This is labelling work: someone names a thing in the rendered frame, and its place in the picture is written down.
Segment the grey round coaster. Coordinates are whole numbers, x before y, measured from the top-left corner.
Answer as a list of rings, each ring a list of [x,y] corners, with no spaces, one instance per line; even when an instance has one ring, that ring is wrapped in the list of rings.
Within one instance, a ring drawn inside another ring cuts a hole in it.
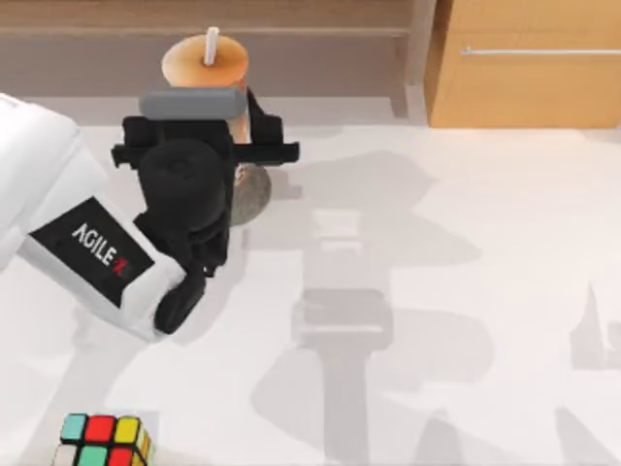
[[[272,195],[272,181],[265,168],[244,165],[239,174],[233,191],[233,226],[247,224],[257,218],[268,206]]]

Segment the colourful puzzle cube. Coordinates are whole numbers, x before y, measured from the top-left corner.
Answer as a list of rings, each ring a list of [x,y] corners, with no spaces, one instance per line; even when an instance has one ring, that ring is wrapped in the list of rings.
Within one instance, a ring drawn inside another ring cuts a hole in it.
[[[50,466],[154,466],[154,449],[138,416],[70,413]]]

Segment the orange cup with white straw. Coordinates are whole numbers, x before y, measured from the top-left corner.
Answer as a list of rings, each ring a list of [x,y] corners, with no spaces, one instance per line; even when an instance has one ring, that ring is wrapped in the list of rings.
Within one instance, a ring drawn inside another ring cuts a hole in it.
[[[171,86],[233,87],[246,93],[248,64],[246,48],[211,26],[171,46],[163,55],[161,71]]]

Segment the light wooden cupboard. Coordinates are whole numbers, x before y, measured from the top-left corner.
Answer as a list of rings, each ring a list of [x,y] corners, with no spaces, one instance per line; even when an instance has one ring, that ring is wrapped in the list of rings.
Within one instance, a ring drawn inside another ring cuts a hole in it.
[[[621,56],[465,47],[621,50],[621,0],[437,0],[423,81],[435,128],[621,125]]]

